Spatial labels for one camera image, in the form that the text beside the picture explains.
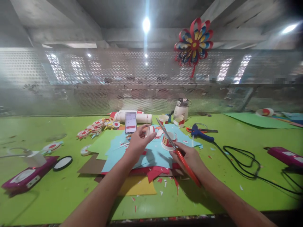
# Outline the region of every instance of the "green table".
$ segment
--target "green table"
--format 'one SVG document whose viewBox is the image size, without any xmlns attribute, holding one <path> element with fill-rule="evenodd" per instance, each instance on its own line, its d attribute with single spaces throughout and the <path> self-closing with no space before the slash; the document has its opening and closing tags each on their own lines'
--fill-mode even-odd
<svg viewBox="0 0 303 227">
<path fill-rule="evenodd" d="M 76 140 L 77 133 L 100 117 L 20 117 L 0 118 L 0 155 L 6 155 L 5 147 L 23 146 L 32 150 L 40 150 L 46 138 L 59 133 L 67 133 L 63 139 L 64 146 L 54 155 L 73 157 L 73 163 L 60 172 L 47 173 L 30 191 L 8 198 L 0 189 L 0 224 L 30 225 L 61 223 L 77 207 L 77 205 L 94 189 L 97 183 L 95 175 L 79 175 L 77 171 L 90 158 L 82 157 L 80 150 L 91 143 L 90 138 Z M 259 175 L 277 182 L 281 186 L 292 189 L 280 174 L 286 165 L 267 154 L 263 147 L 281 146 L 303 155 L 303 130 L 297 129 L 257 129 L 223 114 L 212 117 L 192 116 L 185 126 L 193 123 L 206 124 L 209 129 L 217 129 L 219 133 L 209 134 L 215 137 L 220 147 L 230 145 L 251 151 L 263 168 Z M 231 166 L 223 154 L 208 142 L 201 141 L 204 148 L 198 149 L 209 170 L 237 193 L 250 205 L 260 211 L 289 210 L 296 207 L 298 196 L 279 190 L 261 180 L 248 180 L 242 177 Z M 235 154 L 240 161 L 249 161 Z M 0 159 L 0 183 L 15 176 L 27 165 L 20 158 Z M 300 182 L 299 176 L 293 176 Z M 212 199 L 207 192 L 199 189 L 191 180 L 179 180 L 180 189 L 173 180 L 154 181 L 157 195 L 139 196 L 134 202 L 130 196 L 118 197 L 114 204 L 111 219 L 137 219 L 170 216 L 187 216 L 223 213 L 223 208 Z"/>
</svg>

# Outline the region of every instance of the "smartphone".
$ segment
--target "smartphone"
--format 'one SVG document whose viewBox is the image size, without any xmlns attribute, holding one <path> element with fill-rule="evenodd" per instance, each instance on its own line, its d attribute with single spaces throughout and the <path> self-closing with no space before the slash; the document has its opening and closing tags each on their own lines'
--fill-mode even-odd
<svg viewBox="0 0 303 227">
<path fill-rule="evenodd" d="M 125 113 L 125 133 L 134 133 L 137 129 L 136 114 L 134 112 Z"/>
</svg>

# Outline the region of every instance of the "ceiling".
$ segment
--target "ceiling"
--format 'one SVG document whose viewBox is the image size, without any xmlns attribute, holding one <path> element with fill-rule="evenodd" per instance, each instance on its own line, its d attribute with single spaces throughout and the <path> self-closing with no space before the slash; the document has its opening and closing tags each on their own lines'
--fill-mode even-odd
<svg viewBox="0 0 303 227">
<path fill-rule="evenodd" d="M 35 45 L 171 49 L 178 41 L 179 32 L 189 28 L 198 17 L 211 21 L 213 48 L 292 49 L 297 41 L 296 32 L 281 36 L 283 28 L 298 21 L 290 15 L 285 5 L 287 1 L 283 0 L 10 2 L 20 27 L 25 29 Z M 144 36 L 142 21 L 146 16 L 151 21 L 151 30 Z"/>
</svg>

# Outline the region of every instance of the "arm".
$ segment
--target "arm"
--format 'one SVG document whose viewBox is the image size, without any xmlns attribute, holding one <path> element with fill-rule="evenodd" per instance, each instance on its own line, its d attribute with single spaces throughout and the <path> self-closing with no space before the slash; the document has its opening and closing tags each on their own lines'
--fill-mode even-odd
<svg viewBox="0 0 303 227">
<path fill-rule="evenodd" d="M 246 226 L 276 226 L 260 211 L 247 204 L 225 184 L 219 181 L 204 165 L 195 148 L 182 143 L 175 143 L 185 152 L 184 159 L 196 174 L 205 189 L 224 207 L 238 227 Z M 185 170 L 178 156 L 170 152 L 171 156 Z"/>
<path fill-rule="evenodd" d="M 148 125 L 142 125 L 136 130 L 123 157 L 60 225 L 61 227 L 100 227 L 106 225 L 111 207 L 126 177 L 139 160 L 146 145 L 156 136 L 156 133 L 153 133 L 145 138 L 143 128 L 146 126 Z"/>
</svg>

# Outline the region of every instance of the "paper flower decoration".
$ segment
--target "paper flower decoration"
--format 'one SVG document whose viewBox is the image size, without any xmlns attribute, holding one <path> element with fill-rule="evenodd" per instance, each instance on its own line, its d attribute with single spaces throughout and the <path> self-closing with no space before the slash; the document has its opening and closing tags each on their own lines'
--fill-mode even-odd
<svg viewBox="0 0 303 227">
<path fill-rule="evenodd" d="M 183 29 L 179 33 L 179 42 L 175 44 L 175 50 L 180 51 L 175 60 L 179 61 L 180 66 L 193 65 L 191 78 L 199 60 L 207 58 L 206 49 L 211 49 L 213 46 L 213 42 L 209 41 L 213 34 L 212 30 L 208 30 L 210 24 L 209 20 L 202 23 L 200 18 L 195 19 L 190 26 L 190 31 Z"/>
</svg>

